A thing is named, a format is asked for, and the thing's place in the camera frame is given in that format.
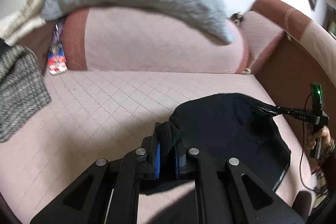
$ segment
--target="sofa cushion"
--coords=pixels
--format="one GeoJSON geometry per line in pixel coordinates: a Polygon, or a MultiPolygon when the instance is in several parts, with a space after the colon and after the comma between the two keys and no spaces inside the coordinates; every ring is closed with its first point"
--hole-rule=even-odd
{"type": "Polygon", "coordinates": [[[242,73],[247,44],[232,22],[226,25],[234,43],[223,46],[219,39],[153,11],[90,8],[66,19],[64,52],[71,70],[242,73]]]}
{"type": "Polygon", "coordinates": [[[269,59],[285,32],[255,11],[249,11],[244,15],[241,31],[250,50],[247,68],[256,74],[269,59]]]}
{"type": "MultiPolygon", "coordinates": [[[[155,122],[166,121],[188,100],[244,93],[272,104],[254,75],[135,71],[68,71],[45,76],[52,102],[0,149],[0,192],[23,222],[55,198],[95,160],[116,160],[141,145],[155,122]]],[[[301,189],[301,146],[283,116],[274,118],[291,154],[276,193],[290,206],[301,189]]],[[[310,180],[306,157],[302,177],[310,180]]],[[[193,188],[140,196],[138,223],[193,188]]]]}

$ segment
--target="sofa seat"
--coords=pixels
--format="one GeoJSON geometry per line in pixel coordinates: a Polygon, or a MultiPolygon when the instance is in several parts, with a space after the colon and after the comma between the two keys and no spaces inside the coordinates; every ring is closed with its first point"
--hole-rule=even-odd
{"type": "MultiPolygon", "coordinates": [[[[272,104],[253,75],[68,71],[46,74],[52,102],[0,149],[0,192],[14,214],[29,221],[95,160],[116,160],[152,135],[181,103],[217,93],[244,93],[272,104]]],[[[276,193],[290,206],[302,185],[301,145],[283,116],[274,118],[292,151],[291,165],[276,193]]],[[[309,184],[306,157],[302,177],[309,184]]],[[[194,187],[140,196],[138,223],[194,187]]]]}

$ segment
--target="pink sofa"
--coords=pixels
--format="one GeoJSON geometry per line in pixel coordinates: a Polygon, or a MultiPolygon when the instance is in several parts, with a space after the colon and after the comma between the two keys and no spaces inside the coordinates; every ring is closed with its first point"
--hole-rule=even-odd
{"type": "MultiPolygon", "coordinates": [[[[137,148],[155,122],[166,121],[188,100],[239,92],[300,107],[309,82],[318,81],[332,120],[336,70],[328,67],[326,56],[335,57],[336,50],[321,27],[287,7],[279,0],[257,0],[241,29],[228,22],[236,38],[230,46],[150,11],[87,8],[69,15],[63,33],[69,71],[45,74],[52,102],[1,144],[0,192],[11,210],[28,223],[92,162],[115,160],[137,148]],[[284,30],[298,42],[289,41],[284,30]],[[328,52],[310,48],[320,35],[328,52]],[[298,70],[305,66],[311,70],[298,70]],[[246,68],[253,74],[243,75],[246,68]]],[[[298,170],[302,132],[290,119],[274,120],[292,151],[276,193],[291,206],[303,190],[298,170]]],[[[306,157],[302,176],[309,184],[306,157]]],[[[140,196],[138,222],[145,223],[192,188],[191,183],[140,196]]]]}

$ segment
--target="black cloth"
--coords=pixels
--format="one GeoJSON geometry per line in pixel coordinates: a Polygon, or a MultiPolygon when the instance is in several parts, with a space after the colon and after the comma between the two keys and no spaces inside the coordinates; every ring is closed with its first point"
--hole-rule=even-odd
{"type": "Polygon", "coordinates": [[[190,191],[147,224],[197,224],[196,192],[190,191]]]}
{"type": "Polygon", "coordinates": [[[170,121],[199,150],[218,160],[238,158],[275,191],[291,152],[273,117],[253,106],[269,107],[243,94],[215,94],[179,105],[170,121]]]}
{"type": "Polygon", "coordinates": [[[11,47],[5,43],[5,41],[0,38],[0,57],[11,47]]]}

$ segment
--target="gray knit blanket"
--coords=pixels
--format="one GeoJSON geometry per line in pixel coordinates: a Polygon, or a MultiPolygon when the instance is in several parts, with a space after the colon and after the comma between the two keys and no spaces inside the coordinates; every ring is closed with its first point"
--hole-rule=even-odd
{"type": "Polygon", "coordinates": [[[0,142],[6,142],[51,98],[35,54],[0,43],[0,142]]]}

